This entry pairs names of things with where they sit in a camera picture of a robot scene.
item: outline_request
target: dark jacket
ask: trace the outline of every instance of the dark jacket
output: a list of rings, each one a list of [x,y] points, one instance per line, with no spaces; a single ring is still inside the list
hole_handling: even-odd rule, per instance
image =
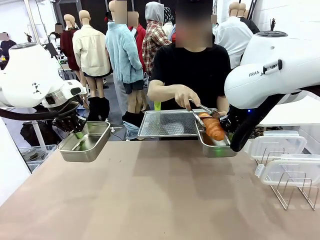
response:
[[[253,21],[246,19],[243,16],[240,17],[240,21],[245,23],[253,34],[257,34],[260,32],[259,28],[257,27],[257,25],[255,25],[255,23]]]

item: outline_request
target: black t-shirt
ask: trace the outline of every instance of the black t-shirt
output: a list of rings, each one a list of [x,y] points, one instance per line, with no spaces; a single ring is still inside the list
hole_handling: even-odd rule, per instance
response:
[[[172,43],[156,52],[151,80],[159,80],[165,86],[185,85],[197,93],[201,104],[217,108],[217,98],[225,95],[230,71],[229,55],[222,46],[214,44],[204,51],[191,52]],[[175,109],[181,109],[175,99],[161,103],[161,110]]]
[[[2,41],[0,48],[2,48],[2,52],[0,52],[0,54],[4,55],[5,57],[9,56],[9,49],[16,45],[16,43],[12,40],[9,41]]]

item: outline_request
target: bag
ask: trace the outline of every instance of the bag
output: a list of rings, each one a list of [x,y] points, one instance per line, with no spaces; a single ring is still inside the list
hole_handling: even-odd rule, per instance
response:
[[[61,137],[53,130],[52,125],[44,121],[37,121],[45,145],[58,145],[62,140]],[[34,126],[31,122],[26,122],[20,131],[21,136],[26,140],[31,147],[40,146]]]

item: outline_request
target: mesh grill tray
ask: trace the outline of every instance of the mesh grill tray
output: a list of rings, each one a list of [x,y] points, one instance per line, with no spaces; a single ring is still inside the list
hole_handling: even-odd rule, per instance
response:
[[[195,117],[186,110],[146,111],[138,133],[139,137],[196,137]]]

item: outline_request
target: tongs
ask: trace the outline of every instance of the tongs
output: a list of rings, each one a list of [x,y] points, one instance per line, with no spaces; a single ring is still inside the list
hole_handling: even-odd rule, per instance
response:
[[[204,122],[202,121],[202,119],[206,119],[206,118],[215,118],[215,119],[219,119],[219,112],[218,109],[216,108],[208,108],[206,106],[203,106],[202,104],[199,105],[200,108],[202,108],[206,113],[208,113],[210,116],[198,116],[194,110],[191,108],[191,112],[193,113],[195,119],[201,124],[202,127],[205,127]]]

